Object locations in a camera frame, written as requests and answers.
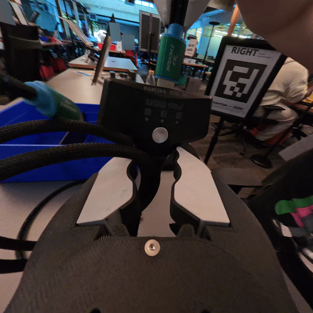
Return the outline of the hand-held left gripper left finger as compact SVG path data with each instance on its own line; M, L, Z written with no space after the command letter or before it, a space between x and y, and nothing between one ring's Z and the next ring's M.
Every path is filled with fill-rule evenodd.
M122 209L137 196L137 185L130 174L131 162L114 157L99 170L77 219L78 226L102 225L112 234L115 225L122 223Z

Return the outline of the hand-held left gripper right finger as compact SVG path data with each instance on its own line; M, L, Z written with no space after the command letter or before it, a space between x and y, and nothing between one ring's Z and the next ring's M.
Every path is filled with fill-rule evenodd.
M177 147L173 176L170 229L175 235L186 224L192 226L196 237L209 237L209 229L230 231L230 219L216 183L200 159Z

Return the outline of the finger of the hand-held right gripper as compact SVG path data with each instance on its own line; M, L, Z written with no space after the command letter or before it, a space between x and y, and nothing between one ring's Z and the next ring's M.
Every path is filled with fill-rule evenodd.
M171 0L154 0L156 9L164 25L170 24Z
M217 15L220 11L230 12L234 5L234 0L190 0L184 20L184 30L189 30L198 20Z

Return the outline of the braided HDMI cable green plugs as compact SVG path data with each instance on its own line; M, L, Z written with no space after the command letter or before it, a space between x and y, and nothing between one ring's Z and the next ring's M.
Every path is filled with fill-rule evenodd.
M1 22L1 31L5 37L5 52L13 55L13 52L22 50L39 50L42 46L38 26L28 24L10 24ZM155 68L155 78L161 83L177 83L180 77L183 54L186 44L178 33L182 33L181 25L172 23L169 25L168 33L162 35L160 39L159 54ZM95 50L89 46L88 38L84 36L82 41L91 54L99 54L101 50ZM28 100L28 104L48 118L59 120L83 121L83 115L78 106L50 88L42 81L26 82L17 80L12 76L1 76L1 92L13 99L22 97Z

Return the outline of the blue plastic bin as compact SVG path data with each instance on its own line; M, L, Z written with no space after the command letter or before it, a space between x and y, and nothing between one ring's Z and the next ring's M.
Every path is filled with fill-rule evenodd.
M2 142L0 148L1 160L31 151L59 147L66 144L115 143L125 146L132 144L132 140L126 135L113 133L96 125L100 107L98 104L78 103L77 106L82 111L85 122L61 122L48 119L39 113L35 107L26 104L24 100L18 100L13 105L5 107L0 114L1 127L48 119L48 126L44 126L44 129L49 131L22 135L21 137ZM14 175L7 179L1 179L1 182L84 180L98 172L110 160L111 157L96 157L61 162Z

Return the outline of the black HDMI switch box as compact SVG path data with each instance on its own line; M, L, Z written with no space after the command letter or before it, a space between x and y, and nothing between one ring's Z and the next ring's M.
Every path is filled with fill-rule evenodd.
M210 96L105 78L97 124L130 137L148 154L165 156L207 135L211 107Z

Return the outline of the person's right forearm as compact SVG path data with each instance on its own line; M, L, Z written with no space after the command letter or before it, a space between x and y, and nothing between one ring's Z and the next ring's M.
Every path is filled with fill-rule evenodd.
M312 0L238 0L236 4L250 30L312 74Z

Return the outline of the grey standing panel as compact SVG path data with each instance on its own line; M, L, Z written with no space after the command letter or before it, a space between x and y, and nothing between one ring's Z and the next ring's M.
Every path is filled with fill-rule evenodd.
M161 19L158 14L139 11L139 50L158 53Z

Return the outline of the black tripod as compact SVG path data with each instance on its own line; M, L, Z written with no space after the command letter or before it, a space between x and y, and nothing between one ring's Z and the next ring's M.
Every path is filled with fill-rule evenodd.
M217 122L217 125L215 127L215 132L213 134L213 137L210 141L208 150L205 155L204 163L207 165L208 161L213 153L213 150L218 142L218 139L222 136L227 135L235 135L236 138L239 138L242 144L242 151L240 152L240 155L245 156L247 152L247 144L246 140L244 138L244 126L245 123L243 120L239 120L237 118L232 117L220 117L219 122Z

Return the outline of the black framed marker sign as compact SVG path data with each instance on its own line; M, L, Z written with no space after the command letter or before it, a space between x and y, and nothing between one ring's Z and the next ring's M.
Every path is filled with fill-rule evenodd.
M252 116L286 58L267 41L223 37L205 91L212 99L211 114Z

